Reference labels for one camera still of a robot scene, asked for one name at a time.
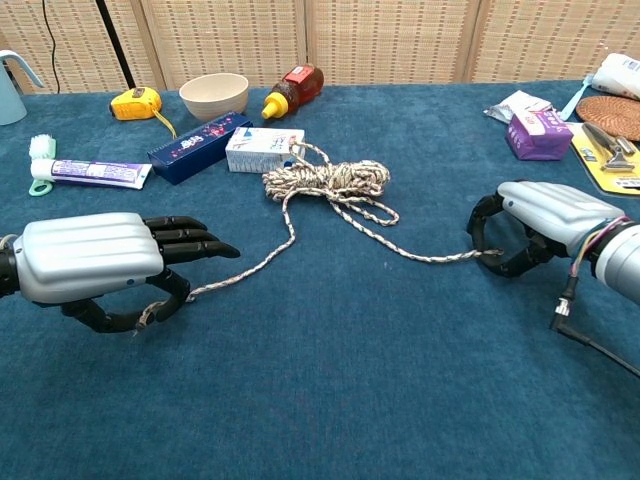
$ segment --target white box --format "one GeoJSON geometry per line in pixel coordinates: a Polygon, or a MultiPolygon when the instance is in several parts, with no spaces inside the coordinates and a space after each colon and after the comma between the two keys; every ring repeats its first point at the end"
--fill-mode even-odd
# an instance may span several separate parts
{"type": "MultiPolygon", "coordinates": [[[[266,173],[293,165],[289,143],[302,142],[304,130],[238,127],[227,143],[227,164],[231,172],[266,173]]],[[[305,149],[294,151],[304,158],[305,149]]]]}

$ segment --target woven mat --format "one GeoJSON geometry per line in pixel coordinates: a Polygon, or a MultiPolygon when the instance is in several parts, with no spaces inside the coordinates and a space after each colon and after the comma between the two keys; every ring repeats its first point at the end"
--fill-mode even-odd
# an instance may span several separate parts
{"type": "Polygon", "coordinates": [[[622,97],[587,97],[576,113],[585,122],[598,125],[609,135],[640,141],[640,102],[622,97]]]}

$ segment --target toothpaste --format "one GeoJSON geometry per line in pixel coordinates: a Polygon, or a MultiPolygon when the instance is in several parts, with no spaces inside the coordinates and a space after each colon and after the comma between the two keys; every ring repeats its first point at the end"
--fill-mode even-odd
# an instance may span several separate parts
{"type": "Polygon", "coordinates": [[[82,185],[134,188],[141,190],[152,165],[76,160],[35,159],[31,176],[35,180],[82,185]]]}

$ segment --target tape measure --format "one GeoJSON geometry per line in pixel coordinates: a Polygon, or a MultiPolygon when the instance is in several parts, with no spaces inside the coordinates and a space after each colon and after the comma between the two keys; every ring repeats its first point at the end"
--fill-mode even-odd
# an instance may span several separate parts
{"type": "Polygon", "coordinates": [[[118,95],[111,100],[109,110],[118,120],[146,120],[156,117],[171,132],[173,138],[176,138],[176,131],[171,122],[164,118],[160,113],[162,109],[162,99],[160,94],[153,88],[138,87],[132,88],[118,95]]]}

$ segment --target white bowl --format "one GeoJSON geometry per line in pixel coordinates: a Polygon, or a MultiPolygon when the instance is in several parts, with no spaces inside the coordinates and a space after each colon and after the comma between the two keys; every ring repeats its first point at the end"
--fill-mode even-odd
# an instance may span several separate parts
{"type": "Polygon", "coordinates": [[[249,80],[235,73],[212,73],[180,87],[180,98],[198,120],[208,122],[227,112],[243,113],[249,102],[249,80]]]}

